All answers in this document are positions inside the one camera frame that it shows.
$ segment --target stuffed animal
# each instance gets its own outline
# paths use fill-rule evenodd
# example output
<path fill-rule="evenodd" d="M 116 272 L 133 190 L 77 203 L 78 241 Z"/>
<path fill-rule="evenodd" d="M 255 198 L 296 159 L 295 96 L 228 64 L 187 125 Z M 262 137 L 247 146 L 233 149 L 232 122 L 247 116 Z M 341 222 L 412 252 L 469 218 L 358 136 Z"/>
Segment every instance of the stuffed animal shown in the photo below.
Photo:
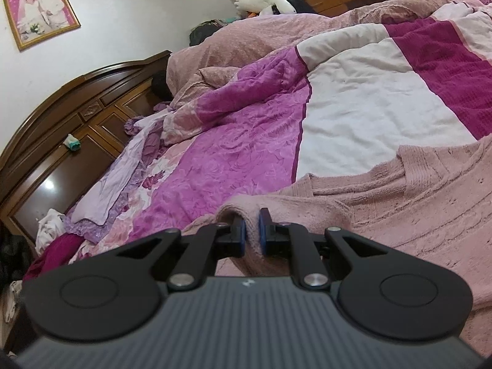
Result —
<path fill-rule="evenodd" d="M 238 10 L 254 12 L 260 16 L 273 15 L 273 5 L 281 14 L 296 14 L 296 10 L 287 0 L 236 0 L 234 5 Z"/>

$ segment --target dark red fabric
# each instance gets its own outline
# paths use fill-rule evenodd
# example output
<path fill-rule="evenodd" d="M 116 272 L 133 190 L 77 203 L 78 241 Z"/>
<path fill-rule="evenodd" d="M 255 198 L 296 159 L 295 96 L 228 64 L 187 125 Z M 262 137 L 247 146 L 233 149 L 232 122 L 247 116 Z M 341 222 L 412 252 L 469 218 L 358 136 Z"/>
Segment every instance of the dark red fabric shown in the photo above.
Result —
<path fill-rule="evenodd" d="M 68 261 L 75 255 L 83 241 L 84 238 L 78 235 L 72 233 L 62 234 L 53 240 L 44 250 L 44 253 L 31 264 L 22 280 L 36 279 L 41 273 L 68 264 Z"/>
<path fill-rule="evenodd" d="M 492 65 L 463 44 L 457 26 L 428 18 L 386 30 L 429 90 L 477 140 L 492 133 Z"/>

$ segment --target clothing pile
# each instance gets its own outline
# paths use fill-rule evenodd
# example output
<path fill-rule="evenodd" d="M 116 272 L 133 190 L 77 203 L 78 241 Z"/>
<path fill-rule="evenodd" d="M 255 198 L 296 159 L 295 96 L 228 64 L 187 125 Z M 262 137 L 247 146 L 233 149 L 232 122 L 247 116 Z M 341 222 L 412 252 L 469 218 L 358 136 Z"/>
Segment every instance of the clothing pile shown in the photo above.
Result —
<path fill-rule="evenodd" d="M 0 222 L 0 348 L 15 322 L 22 289 L 22 277 L 33 255 L 26 239 L 11 234 Z"/>
<path fill-rule="evenodd" d="M 66 233 L 65 220 L 64 214 L 50 209 L 39 221 L 36 236 L 36 252 L 39 256 L 25 272 L 23 281 L 36 279 L 41 273 L 66 265 L 77 252 L 84 238 Z"/>

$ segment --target wooden headboard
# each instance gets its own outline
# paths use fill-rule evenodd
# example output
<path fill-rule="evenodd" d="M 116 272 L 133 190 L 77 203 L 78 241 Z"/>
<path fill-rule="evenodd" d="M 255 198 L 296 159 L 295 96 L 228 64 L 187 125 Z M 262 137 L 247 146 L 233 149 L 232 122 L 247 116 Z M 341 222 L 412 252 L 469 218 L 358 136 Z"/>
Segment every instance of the wooden headboard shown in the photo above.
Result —
<path fill-rule="evenodd" d="M 161 102 L 149 87 L 170 54 L 80 76 L 30 115 L 0 156 L 0 220 L 11 233 L 34 241 L 49 208 L 66 212 L 104 174 L 129 140 L 126 120 Z M 69 133 L 80 150 L 62 144 Z"/>

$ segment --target picture frame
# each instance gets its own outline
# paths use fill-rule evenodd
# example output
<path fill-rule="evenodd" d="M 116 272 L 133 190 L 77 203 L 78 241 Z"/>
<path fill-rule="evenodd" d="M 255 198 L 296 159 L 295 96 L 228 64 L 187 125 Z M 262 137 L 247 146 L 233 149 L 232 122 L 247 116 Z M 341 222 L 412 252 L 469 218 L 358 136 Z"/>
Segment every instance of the picture frame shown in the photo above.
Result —
<path fill-rule="evenodd" d="M 3 0 L 3 4 L 19 51 L 80 28 L 68 0 Z"/>

